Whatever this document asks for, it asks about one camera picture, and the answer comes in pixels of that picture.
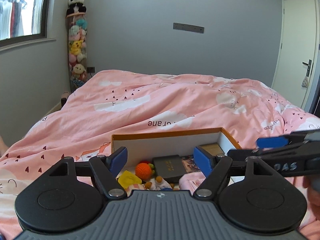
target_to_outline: crocheted orange fruit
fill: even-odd
[[[149,180],[152,176],[152,169],[146,163],[139,163],[136,166],[135,172],[136,172],[136,176],[142,179],[143,181]]]

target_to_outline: panda plush toy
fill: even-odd
[[[84,0],[69,0],[68,5],[67,16],[73,13],[85,13],[87,11],[87,8],[84,6]]]

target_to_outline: door handle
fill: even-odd
[[[310,75],[310,70],[311,70],[312,60],[311,60],[311,59],[309,59],[309,63],[308,63],[308,64],[307,64],[307,63],[305,63],[305,62],[302,62],[302,64],[308,67],[308,68],[307,68],[307,74],[306,74],[306,76],[308,77],[308,76]]]

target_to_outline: pink bedding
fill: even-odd
[[[0,158],[0,233],[11,240],[21,231],[16,195],[64,156],[86,161],[98,153],[109,155],[112,134],[213,127],[224,127],[247,148],[255,147],[258,137],[320,128],[320,119],[259,81],[99,72]],[[301,178],[292,182],[306,192]],[[319,240],[315,220],[308,210],[302,232]]]

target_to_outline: plush toy tower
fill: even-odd
[[[84,0],[69,0],[66,15],[68,26],[68,58],[71,92],[87,81],[87,21]]]

